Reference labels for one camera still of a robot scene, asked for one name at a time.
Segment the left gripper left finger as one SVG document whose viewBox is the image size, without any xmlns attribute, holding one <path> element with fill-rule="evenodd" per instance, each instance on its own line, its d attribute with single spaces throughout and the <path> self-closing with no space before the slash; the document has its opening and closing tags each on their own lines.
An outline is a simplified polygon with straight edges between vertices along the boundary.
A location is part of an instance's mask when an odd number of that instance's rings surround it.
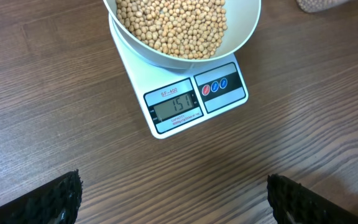
<svg viewBox="0 0 358 224">
<path fill-rule="evenodd" d="M 82 201 L 78 170 L 62 176 L 0 207 L 0 223 L 74 224 Z"/>
</svg>

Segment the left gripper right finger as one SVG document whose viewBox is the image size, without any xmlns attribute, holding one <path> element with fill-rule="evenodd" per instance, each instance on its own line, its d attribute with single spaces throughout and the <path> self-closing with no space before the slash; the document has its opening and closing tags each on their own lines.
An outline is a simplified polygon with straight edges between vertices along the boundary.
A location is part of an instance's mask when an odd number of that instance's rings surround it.
<svg viewBox="0 0 358 224">
<path fill-rule="evenodd" d="M 267 177 L 267 192 L 277 223 L 358 223 L 357 216 L 283 175 Z"/>
</svg>

